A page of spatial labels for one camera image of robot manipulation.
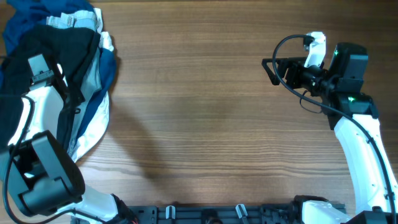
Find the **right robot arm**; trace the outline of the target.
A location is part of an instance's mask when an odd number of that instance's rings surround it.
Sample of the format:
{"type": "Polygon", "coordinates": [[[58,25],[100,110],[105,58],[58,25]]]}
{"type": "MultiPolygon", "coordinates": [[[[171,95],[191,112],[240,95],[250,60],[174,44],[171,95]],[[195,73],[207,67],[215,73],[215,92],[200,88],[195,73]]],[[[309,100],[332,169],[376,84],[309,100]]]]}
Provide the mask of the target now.
{"type": "Polygon", "coordinates": [[[324,198],[300,195],[291,203],[289,221],[397,223],[397,181],[382,143],[379,113],[373,99],[361,92],[367,50],[339,43],[325,69],[325,45],[306,40],[304,46],[307,57],[272,56],[263,59],[262,66],[273,85],[283,85],[327,116],[349,167],[356,214],[350,217],[324,198]]]}

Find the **black shorts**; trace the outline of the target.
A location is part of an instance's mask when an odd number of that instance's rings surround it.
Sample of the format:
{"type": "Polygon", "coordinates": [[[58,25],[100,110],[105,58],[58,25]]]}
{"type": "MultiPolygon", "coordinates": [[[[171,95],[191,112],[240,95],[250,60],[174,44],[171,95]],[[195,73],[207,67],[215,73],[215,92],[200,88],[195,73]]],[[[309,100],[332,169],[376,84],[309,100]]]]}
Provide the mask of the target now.
{"type": "Polygon", "coordinates": [[[21,95],[53,85],[62,99],[54,136],[67,148],[79,106],[86,100],[81,86],[100,42],[89,28],[58,29],[36,25],[1,65],[1,145],[18,136],[22,124],[21,95]]]}

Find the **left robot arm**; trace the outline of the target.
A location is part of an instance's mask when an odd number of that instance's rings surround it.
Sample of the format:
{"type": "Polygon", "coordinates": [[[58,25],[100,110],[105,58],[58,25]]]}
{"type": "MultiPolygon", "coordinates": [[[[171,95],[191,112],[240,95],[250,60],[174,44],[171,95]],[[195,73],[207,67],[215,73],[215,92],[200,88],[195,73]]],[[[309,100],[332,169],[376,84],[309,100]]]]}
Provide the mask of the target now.
{"type": "Polygon", "coordinates": [[[32,72],[21,118],[1,153],[2,197],[6,213],[15,223],[23,221],[12,211],[14,202],[27,216],[45,216],[49,223],[70,215],[88,223],[138,223],[127,205],[113,194],[85,184],[75,164],[56,140],[58,117],[69,104],[69,91],[53,57],[28,58],[32,72]]]}

